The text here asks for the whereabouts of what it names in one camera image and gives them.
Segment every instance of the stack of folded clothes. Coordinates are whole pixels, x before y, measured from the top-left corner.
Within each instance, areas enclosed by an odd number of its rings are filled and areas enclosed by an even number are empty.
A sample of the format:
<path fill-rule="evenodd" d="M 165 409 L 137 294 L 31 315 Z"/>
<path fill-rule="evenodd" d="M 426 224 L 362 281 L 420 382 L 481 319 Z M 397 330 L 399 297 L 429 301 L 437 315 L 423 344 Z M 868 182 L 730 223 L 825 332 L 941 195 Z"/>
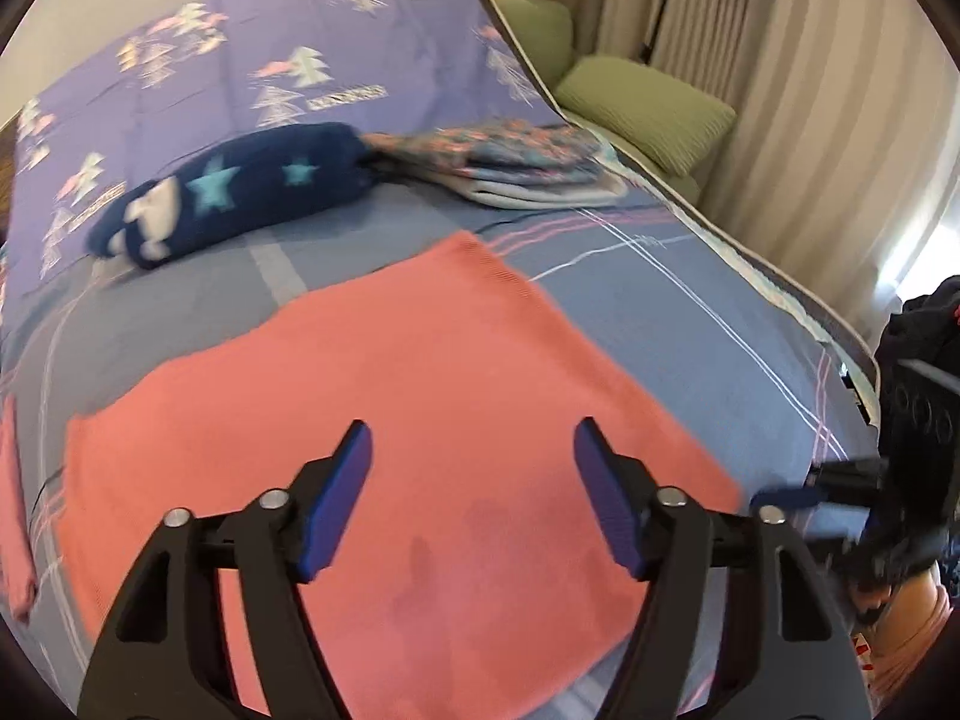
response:
<path fill-rule="evenodd" d="M 498 119 L 477 127 L 418 135 L 371 133 L 364 141 L 381 167 L 453 189 L 497 208 L 596 207 L 627 193 L 623 180 L 595 159 L 601 143 L 581 127 L 534 127 Z"/>

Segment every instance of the silver bolt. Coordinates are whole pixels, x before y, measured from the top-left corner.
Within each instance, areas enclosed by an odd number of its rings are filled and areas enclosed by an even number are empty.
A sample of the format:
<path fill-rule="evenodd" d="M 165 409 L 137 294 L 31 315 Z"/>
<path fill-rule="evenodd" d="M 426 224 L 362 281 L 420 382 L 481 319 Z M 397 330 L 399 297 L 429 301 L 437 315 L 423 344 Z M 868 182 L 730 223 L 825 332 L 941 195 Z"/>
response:
<path fill-rule="evenodd" d="M 786 514 L 778 506 L 761 506 L 758 514 L 767 525 L 782 525 L 786 522 Z"/>
<path fill-rule="evenodd" d="M 163 516 L 163 524 L 168 528 L 181 528 L 190 521 L 190 517 L 193 517 L 190 509 L 170 509 Z"/>
<path fill-rule="evenodd" d="M 262 509 L 279 509 L 290 500 L 290 493 L 286 490 L 267 490 L 260 497 Z"/>
<path fill-rule="evenodd" d="M 660 488 L 656 491 L 656 499 L 661 503 L 661 506 L 669 507 L 669 509 L 686 506 L 686 495 L 683 490 L 678 488 Z"/>

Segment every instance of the person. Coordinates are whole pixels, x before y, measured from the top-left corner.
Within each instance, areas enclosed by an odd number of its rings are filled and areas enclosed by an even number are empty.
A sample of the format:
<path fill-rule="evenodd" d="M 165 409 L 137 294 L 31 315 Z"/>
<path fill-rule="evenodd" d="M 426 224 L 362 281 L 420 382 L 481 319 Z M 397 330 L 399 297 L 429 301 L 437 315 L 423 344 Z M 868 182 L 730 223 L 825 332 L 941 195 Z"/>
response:
<path fill-rule="evenodd" d="M 960 712 L 960 614 L 954 614 L 936 563 L 896 589 L 861 592 L 858 613 L 882 608 L 858 630 L 857 656 L 877 720 L 935 720 Z"/>

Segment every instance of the teal star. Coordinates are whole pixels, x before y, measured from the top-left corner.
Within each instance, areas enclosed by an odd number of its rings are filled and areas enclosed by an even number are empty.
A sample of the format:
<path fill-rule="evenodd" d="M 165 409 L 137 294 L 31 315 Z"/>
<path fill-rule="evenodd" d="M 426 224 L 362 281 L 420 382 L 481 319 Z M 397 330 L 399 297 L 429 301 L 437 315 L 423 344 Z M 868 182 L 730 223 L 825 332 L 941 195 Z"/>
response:
<path fill-rule="evenodd" d="M 304 187 L 312 184 L 314 170 L 317 170 L 317 166 L 311 165 L 305 159 L 298 159 L 290 165 L 284 165 L 283 174 L 286 178 L 284 184 L 288 187 Z"/>
<path fill-rule="evenodd" d="M 218 211 L 232 209 L 233 201 L 230 199 L 227 184 L 238 170 L 240 170 L 238 167 L 224 167 L 224 158 L 218 154 L 206 163 L 200 178 L 186 182 L 197 196 L 194 208 L 198 217 L 214 209 Z"/>

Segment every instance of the green cushion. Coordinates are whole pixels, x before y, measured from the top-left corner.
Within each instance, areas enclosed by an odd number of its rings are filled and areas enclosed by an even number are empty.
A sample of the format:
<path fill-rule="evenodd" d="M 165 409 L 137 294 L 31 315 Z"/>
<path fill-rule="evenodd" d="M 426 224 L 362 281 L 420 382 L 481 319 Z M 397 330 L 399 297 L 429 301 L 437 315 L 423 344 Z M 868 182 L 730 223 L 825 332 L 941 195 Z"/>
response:
<path fill-rule="evenodd" d="M 494 0 L 548 89 L 573 64 L 573 15 L 552 0 Z"/>
<path fill-rule="evenodd" d="M 626 138 L 671 175 L 689 175 L 733 126 L 736 111 L 673 76 L 617 56 L 585 56 L 555 97 Z"/>
<path fill-rule="evenodd" d="M 563 115 L 567 117 L 570 122 L 573 124 L 579 124 L 580 127 L 587 127 L 587 129 L 597 133 L 608 141 L 613 143 L 613 146 L 619 148 L 627 156 L 634 158 L 637 162 L 640 162 L 640 165 L 646 167 L 649 172 L 656 177 L 664 180 L 667 184 L 673 187 L 674 191 L 677 192 L 684 200 L 688 201 L 691 205 L 696 205 L 697 200 L 700 199 L 700 185 L 696 182 L 692 175 L 669 175 L 665 172 L 664 169 L 654 162 L 650 157 L 644 154 L 639 148 L 634 146 L 630 141 L 625 138 L 621 138 L 616 132 L 608 130 L 606 127 L 600 127 L 596 122 L 591 122 L 589 119 L 584 119 L 582 116 L 577 116 L 572 111 L 563 111 Z"/>

